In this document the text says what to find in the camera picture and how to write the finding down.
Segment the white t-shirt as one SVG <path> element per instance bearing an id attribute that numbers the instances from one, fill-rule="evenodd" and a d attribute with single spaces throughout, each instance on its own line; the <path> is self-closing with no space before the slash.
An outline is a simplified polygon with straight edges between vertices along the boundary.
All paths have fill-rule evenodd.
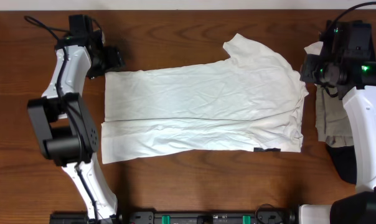
<path id="1" fill-rule="evenodd" d="M 105 164 L 198 150 L 299 152 L 305 84 L 279 53 L 237 34 L 228 59 L 105 83 Z"/>

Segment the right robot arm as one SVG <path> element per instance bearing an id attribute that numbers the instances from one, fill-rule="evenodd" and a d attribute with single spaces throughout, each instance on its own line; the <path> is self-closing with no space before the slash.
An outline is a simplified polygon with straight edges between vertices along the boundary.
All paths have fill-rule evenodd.
<path id="1" fill-rule="evenodd" d="M 332 205 L 302 205 L 299 223 L 376 223 L 376 62 L 309 54 L 301 80 L 337 88 L 348 115 L 357 167 L 356 193 Z"/>

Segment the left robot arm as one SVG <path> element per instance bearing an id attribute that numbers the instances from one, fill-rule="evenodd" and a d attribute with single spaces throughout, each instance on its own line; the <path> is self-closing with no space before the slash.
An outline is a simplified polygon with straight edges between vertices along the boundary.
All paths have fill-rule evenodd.
<path id="1" fill-rule="evenodd" d="M 99 133 L 83 100 L 85 80 L 121 65 L 117 49 L 101 34 L 66 36 L 55 46 L 57 63 L 47 89 L 27 112 L 43 157 L 75 184 L 84 212 L 54 212 L 50 223 L 121 223 L 118 199 L 98 162 Z"/>

